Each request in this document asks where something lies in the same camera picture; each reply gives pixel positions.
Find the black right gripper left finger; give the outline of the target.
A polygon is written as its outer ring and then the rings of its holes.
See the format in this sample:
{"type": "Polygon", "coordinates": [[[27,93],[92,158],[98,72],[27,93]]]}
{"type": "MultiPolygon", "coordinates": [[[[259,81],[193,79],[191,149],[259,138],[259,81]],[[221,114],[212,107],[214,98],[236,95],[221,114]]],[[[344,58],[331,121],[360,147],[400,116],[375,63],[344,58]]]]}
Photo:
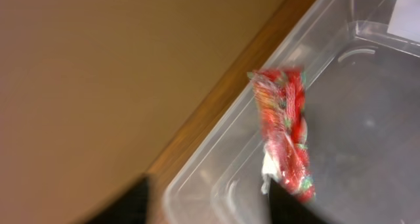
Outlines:
{"type": "Polygon", "coordinates": [[[149,196],[150,178],[143,176],[86,224],[146,224],[149,196]]]}

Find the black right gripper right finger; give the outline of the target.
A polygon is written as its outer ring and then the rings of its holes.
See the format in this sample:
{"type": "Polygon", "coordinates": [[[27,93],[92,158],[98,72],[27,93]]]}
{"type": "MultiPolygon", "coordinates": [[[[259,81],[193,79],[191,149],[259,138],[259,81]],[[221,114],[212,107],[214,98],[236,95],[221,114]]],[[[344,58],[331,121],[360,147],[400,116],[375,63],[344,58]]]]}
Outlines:
{"type": "Polygon", "coordinates": [[[268,207],[272,224],[329,223],[326,218],[319,216],[300,203],[273,179],[270,179],[269,184],[268,207]]]}

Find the red snack wrapper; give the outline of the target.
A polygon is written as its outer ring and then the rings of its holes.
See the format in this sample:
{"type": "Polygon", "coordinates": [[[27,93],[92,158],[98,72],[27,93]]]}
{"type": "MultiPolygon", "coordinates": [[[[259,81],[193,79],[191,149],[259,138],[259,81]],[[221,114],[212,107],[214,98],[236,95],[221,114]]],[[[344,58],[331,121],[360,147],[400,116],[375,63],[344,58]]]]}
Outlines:
{"type": "Polygon", "coordinates": [[[308,202],[315,189],[309,171],[303,70],[266,69],[247,76],[257,103],[264,152],[280,165],[278,184],[300,202],[308,202]]]}

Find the white napkin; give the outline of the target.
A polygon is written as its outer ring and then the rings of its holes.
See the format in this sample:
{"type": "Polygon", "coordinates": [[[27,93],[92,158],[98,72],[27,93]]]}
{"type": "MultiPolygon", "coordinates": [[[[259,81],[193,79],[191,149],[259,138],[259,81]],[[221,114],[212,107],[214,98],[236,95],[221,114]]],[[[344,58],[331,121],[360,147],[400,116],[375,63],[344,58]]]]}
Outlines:
{"type": "Polygon", "coordinates": [[[282,180],[280,165],[278,161],[274,159],[267,150],[265,150],[264,152],[261,175],[263,180],[261,192],[263,194],[268,194],[271,180],[274,180],[276,183],[282,180]]]}

